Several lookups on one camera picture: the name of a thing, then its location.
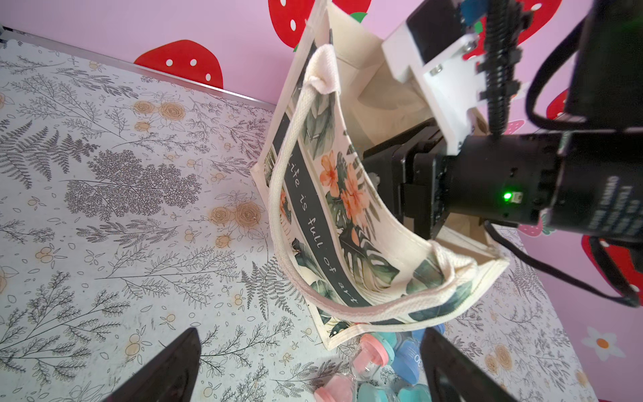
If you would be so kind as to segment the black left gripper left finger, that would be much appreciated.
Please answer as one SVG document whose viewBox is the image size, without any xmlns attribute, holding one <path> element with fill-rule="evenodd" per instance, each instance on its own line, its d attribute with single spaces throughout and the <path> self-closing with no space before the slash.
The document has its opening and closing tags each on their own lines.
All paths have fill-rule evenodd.
<svg viewBox="0 0 643 402">
<path fill-rule="evenodd" d="M 105 401 L 190 401 L 200 356 L 198 330 L 188 328 Z"/>
</svg>

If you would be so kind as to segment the teal hourglass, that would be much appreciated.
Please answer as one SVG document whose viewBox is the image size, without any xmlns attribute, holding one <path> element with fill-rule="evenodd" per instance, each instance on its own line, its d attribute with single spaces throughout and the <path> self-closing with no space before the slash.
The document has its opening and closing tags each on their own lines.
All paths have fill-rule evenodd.
<svg viewBox="0 0 643 402">
<path fill-rule="evenodd" d="M 404 387 L 398 391 L 392 388 L 361 384 L 358 388 L 357 402 L 432 402 L 430 390 L 426 385 Z"/>
</svg>

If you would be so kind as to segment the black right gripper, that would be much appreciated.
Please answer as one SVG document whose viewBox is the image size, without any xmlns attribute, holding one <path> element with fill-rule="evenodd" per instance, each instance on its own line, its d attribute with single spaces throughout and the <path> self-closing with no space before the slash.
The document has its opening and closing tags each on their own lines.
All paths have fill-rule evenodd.
<svg viewBox="0 0 643 402">
<path fill-rule="evenodd" d="M 561 140 L 471 135 L 450 155 L 437 123 L 428 120 L 365 151 L 363 166 L 393 217 L 430 240 L 452 214 L 536 224 L 554 197 Z"/>
</svg>

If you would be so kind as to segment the canvas tote bag floral print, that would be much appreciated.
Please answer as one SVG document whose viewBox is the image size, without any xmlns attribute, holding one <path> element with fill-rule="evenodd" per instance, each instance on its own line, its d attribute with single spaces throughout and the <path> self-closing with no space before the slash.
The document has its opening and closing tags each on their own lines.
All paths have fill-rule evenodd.
<svg viewBox="0 0 643 402">
<path fill-rule="evenodd" d="M 252 169 L 279 268 L 305 298 L 329 349 L 369 332 L 452 320 L 509 266 L 474 219 L 454 215 L 435 239 L 385 204 L 365 152 L 433 112 L 417 80 L 395 80 L 380 38 L 329 1 L 302 37 L 266 144 Z"/>
</svg>

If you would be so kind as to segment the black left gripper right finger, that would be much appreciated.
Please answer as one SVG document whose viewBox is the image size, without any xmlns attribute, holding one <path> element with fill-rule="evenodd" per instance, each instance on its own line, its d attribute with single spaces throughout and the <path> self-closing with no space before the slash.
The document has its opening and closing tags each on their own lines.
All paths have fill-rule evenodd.
<svg viewBox="0 0 643 402">
<path fill-rule="evenodd" d="M 420 356 L 433 401 L 516 401 L 433 328 L 424 332 Z"/>
</svg>

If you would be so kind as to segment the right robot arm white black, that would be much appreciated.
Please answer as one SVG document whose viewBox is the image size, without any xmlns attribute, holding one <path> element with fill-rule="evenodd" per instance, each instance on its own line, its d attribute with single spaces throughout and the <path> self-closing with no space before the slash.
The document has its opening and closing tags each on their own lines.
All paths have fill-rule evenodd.
<svg viewBox="0 0 643 402">
<path fill-rule="evenodd" d="M 395 80 L 433 117 L 363 154 L 393 216 L 425 239 L 462 214 L 615 244 L 642 240 L 642 4 L 595 1 L 539 67 L 525 98 L 538 132 L 507 133 L 519 1 L 425 1 L 384 42 Z"/>
</svg>

